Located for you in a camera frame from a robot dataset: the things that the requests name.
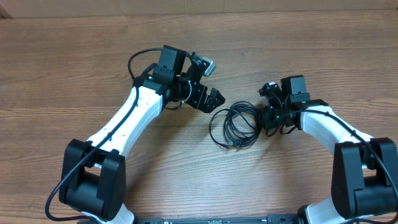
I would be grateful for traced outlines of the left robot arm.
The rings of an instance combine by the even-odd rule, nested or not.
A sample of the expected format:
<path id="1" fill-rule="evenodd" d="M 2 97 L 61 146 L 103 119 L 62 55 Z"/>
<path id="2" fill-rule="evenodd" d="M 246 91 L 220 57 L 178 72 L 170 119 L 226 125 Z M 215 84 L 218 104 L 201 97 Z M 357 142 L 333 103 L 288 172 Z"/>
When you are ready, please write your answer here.
<path id="1" fill-rule="evenodd" d="M 110 121 L 86 141 L 72 139 L 67 145 L 61 180 L 45 204 L 48 219 L 59 220 L 50 214 L 50 203 L 57 195 L 61 203 L 78 211 L 68 217 L 70 221 L 135 223 L 135 215 L 124 204 L 126 158 L 143 130 L 170 102 L 204 113 L 225 102 L 217 89 L 200 83 L 214 72 L 214 61 L 168 45 L 158 51 L 158 62 L 131 77 L 131 92 Z"/>

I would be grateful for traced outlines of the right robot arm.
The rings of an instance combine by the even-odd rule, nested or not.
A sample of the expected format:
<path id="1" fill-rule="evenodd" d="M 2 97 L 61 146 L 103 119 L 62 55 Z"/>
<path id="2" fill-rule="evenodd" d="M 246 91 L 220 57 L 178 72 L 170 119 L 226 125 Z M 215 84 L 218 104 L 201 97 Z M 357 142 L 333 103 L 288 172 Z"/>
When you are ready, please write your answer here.
<path id="1" fill-rule="evenodd" d="M 373 223 L 375 216 L 397 213 L 393 140 L 361 132 L 325 101 L 311 99 L 302 75 L 266 83 L 259 94 L 267 100 L 259 115 L 267 136 L 284 127 L 302 130 L 333 155 L 330 196 L 301 207 L 294 223 Z"/>

